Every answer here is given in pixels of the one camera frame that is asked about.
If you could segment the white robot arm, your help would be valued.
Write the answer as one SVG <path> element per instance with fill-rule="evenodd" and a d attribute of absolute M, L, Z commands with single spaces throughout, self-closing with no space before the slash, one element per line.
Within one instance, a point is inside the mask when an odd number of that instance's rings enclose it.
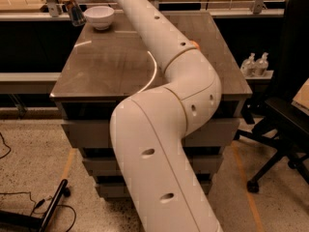
<path fill-rule="evenodd" d="M 167 82 L 121 101 L 110 137 L 128 192 L 146 232 L 223 232 L 183 151 L 221 99 L 208 59 L 148 0 L 113 0 Z"/>

